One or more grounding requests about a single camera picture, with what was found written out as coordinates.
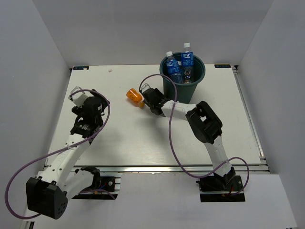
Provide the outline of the orange juice bottle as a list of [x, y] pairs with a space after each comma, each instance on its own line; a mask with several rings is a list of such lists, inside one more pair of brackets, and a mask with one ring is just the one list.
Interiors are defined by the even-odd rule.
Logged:
[[145, 106], [143, 96], [137, 90], [135, 90], [134, 88], [131, 88], [126, 93], [126, 96], [137, 107], [143, 108]]

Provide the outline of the blue label bottle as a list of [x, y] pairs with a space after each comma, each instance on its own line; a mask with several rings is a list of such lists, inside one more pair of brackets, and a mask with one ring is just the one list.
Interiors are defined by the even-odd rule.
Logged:
[[167, 52], [166, 57], [166, 67], [169, 77], [173, 82], [182, 84], [182, 72], [177, 60], [173, 57], [173, 53], [171, 51]]
[[181, 64], [184, 75], [184, 83], [191, 84], [193, 82], [193, 52], [190, 43], [183, 44], [184, 50], [181, 53]]

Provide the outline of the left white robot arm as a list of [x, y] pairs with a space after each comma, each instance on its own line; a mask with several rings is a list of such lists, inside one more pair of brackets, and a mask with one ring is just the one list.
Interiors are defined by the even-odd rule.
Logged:
[[72, 168], [81, 155], [90, 147], [97, 134], [103, 129], [104, 109], [110, 102], [96, 90], [76, 87], [69, 100], [75, 106], [73, 128], [64, 150], [57, 154], [52, 163], [37, 178], [26, 183], [28, 209], [52, 219], [59, 219], [66, 210], [68, 201], [82, 191], [92, 192], [100, 187], [99, 169], [85, 166], [70, 176]]

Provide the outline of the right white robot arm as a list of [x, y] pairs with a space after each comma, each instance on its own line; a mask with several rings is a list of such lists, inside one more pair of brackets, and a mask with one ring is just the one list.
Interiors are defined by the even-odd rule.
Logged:
[[205, 101], [185, 104], [167, 99], [157, 88], [143, 87], [140, 92], [150, 111], [158, 116], [188, 122], [194, 136], [204, 144], [213, 165], [215, 184], [227, 190], [233, 183], [235, 170], [230, 164], [222, 142], [222, 122]]

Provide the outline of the left black logo sticker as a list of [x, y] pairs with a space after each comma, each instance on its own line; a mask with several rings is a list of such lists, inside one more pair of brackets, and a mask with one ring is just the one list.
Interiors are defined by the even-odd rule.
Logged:
[[73, 71], [83, 71], [83, 70], [88, 70], [89, 66], [74, 66], [72, 68]]

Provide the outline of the black logo sticker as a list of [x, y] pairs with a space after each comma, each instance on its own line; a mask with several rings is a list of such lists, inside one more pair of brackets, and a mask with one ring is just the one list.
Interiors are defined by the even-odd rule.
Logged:
[[215, 64], [215, 68], [231, 68], [230, 64]]
[[73, 71], [83, 71], [83, 70], [88, 70], [89, 66], [74, 66], [72, 68]]

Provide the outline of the right black logo sticker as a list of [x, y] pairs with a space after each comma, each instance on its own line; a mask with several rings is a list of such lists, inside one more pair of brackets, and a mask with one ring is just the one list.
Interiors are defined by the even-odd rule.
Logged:
[[230, 64], [215, 64], [215, 68], [231, 68]]

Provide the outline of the aluminium table frame rail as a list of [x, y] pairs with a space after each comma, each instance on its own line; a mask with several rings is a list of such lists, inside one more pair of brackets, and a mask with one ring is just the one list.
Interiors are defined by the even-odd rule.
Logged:
[[[180, 167], [97, 167], [101, 172], [181, 172], [183, 171]], [[213, 168], [211, 166], [193, 166], [185, 167], [190, 173], [207, 173], [211, 172]], [[267, 172], [269, 168], [267, 165], [256, 165], [249, 166], [250, 172]]]

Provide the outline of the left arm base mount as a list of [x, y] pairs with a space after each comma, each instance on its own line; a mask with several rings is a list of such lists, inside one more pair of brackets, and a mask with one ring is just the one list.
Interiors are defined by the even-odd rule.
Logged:
[[72, 199], [115, 200], [118, 197], [121, 185], [121, 175], [107, 174], [104, 172], [100, 172], [100, 174], [97, 175], [97, 171], [100, 170], [96, 167], [75, 169], [74, 175], [81, 172], [89, 172], [92, 176], [92, 183], [72, 197]]

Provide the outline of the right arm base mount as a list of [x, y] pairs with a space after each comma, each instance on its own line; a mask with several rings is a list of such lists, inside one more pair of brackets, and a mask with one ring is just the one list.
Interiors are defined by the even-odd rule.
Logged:
[[214, 176], [201, 178], [196, 181], [200, 191], [200, 201], [202, 203], [226, 203], [245, 202], [244, 192], [240, 176], [235, 176], [227, 186], [216, 183]]

